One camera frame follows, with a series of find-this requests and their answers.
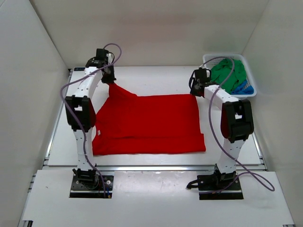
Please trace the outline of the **red t shirt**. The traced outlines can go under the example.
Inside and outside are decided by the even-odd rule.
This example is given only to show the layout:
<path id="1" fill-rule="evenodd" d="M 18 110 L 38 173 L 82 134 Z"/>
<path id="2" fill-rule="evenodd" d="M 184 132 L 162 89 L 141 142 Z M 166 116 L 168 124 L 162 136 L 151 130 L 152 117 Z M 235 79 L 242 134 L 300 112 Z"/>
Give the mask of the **red t shirt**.
<path id="1" fill-rule="evenodd" d="M 205 152 L 197 100 L 190 94 L 138 96 L 117 84 L 96 115 L 95 156 Z"/>

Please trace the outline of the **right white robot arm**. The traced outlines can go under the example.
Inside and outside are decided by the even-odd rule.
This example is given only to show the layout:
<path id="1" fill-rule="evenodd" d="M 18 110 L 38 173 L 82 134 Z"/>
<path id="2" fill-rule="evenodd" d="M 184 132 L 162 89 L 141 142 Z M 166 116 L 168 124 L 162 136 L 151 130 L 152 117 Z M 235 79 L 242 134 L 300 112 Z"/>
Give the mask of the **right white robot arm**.
<path id="1" fill-rule="evenodd" d="M 190 94 L 203 97 L 209 103 L 209 124 L 214 133 L 211 122 L 211 106 L 215 105 L 221 110 L 220 130 L 224 137 L 223 145 L 219 145 L 222 154 L 215 164 L 213 186 L 224 189 L 229 184 L 229 179 L 235 178 L 236 164 L 240 150 L 254 131 L 251 103 L 247 99 L 240 100 L 231 96 L 219 85 L 211 82 L 211 72 L 206 68 L 193 71 L 189 79 Z"/>

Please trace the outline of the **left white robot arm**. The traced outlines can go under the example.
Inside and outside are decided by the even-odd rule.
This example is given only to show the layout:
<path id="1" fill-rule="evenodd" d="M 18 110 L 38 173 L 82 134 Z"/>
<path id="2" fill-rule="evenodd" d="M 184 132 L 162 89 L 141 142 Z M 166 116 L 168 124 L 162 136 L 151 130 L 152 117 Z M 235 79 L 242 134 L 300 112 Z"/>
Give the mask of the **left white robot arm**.
<path id="1" fill-rule="evenodd" d="M 78 164 L 74 174 L 78 182 L 90 191 L 106 191 L 104 178 L 93 161 L 92 130 L 96 113 L 91 99 L 100 81 L 114 82 L 114 59 L 114 54 L 105 48 L 97 49 L 96 56 L 89 59 L 84 68 L 84 77 L 67 84 L 79 83 L 76 91 L 64 98 L 67 122 L 77 144 Z"/>

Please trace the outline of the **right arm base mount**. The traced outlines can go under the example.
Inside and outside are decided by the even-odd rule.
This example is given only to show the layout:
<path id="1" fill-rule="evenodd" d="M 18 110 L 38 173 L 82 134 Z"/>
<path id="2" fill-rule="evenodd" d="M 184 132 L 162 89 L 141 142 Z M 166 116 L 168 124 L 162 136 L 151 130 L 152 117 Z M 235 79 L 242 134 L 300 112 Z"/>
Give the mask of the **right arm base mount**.
<path id="1" fill-rule="evenodd" d="M 243 192 L 236 171 L 221 174 L 215 170 L 211 175 L 197 175 L 186 189 L 197 188 L 200 200 L 243 200 Z"/>

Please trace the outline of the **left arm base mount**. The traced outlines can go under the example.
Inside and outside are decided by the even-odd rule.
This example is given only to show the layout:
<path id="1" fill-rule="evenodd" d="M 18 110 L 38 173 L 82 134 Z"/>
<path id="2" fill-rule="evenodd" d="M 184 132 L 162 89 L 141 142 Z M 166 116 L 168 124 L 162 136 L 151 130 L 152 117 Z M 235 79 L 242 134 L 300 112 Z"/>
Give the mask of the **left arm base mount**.
<path id="1" fill-rule="evenodd" d="M 73 169 L 70 198 L 111 199 L 114 176 L 104 175 L 103 180 L 95 170 Z"/>

